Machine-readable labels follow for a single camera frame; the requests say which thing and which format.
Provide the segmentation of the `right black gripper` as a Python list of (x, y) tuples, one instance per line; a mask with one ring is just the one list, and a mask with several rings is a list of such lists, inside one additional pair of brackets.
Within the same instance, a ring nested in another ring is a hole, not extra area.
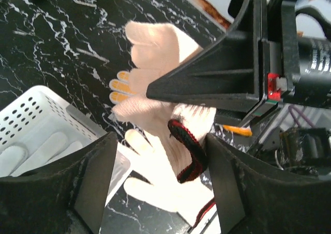
[[(150, 83), (149, 99), (209, 107), (251, 107), (262, 118), (280, 103), (330, 108), (330, 23), (297, 0), (231, 0), (235, 19), (225, 34), (194, 58)], [(306, 14), (325, 38), (300, 37)]]

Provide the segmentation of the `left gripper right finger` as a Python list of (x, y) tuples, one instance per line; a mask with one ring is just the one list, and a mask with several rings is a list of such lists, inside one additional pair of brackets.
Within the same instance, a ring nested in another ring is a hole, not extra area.
[(275, 168), (213, 134), (209, 172), (222, 233), (330, 233), (330, 182)]

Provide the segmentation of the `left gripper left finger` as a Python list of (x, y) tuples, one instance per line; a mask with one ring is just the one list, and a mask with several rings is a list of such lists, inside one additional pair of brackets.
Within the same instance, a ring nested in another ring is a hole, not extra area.
[(43, 167), (1, 178), (1, 233), (98, 233), (116, 151), (109, 132)]

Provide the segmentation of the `blue dotted work glove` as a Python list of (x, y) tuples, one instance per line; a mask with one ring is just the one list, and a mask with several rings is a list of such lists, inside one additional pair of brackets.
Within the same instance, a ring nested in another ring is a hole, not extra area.
[(1, 152), (1, 177), (19, 176), (65, 157), (83, 147), (80, 141), (69, 142), (63, 132), (56, 132), (41, 145), (29, 149), (22, 144), (7, 147)]

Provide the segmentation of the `cream glove red cuff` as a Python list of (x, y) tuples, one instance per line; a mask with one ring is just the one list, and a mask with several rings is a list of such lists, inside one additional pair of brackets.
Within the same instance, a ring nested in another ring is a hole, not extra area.
[(179, 183), (159, 138), (143, 136), (135, 129), (125, 133), (133, 148), (133, 169), (146, 180), (130, 177), (124, 182), (128, 195), (152, 206), (178, 213), (190, 226), (196, 227), (214, 206), (212, 190), (200, 178)]

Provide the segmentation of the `white perforated storage basket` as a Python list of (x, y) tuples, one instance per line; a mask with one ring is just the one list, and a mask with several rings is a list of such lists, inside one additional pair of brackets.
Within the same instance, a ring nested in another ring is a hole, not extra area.
[(104, 136), (106, 131), (45, 86), (34, 86), (1, 110), (1, 152), (22, 144), (41, 145), (56, 132), (83, 147)]

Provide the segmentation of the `yellow dotted work glove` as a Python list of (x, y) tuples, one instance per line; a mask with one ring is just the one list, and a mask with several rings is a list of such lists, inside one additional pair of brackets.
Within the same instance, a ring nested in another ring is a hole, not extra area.
[(109, 87), (111, 93), (109, 99), (113, 104), (119, 104), (120, 102), (134, 96), (136, 92), (132, 91), (128, 85), (128, 71), (119, 71), (116, 79), (111, 79)]

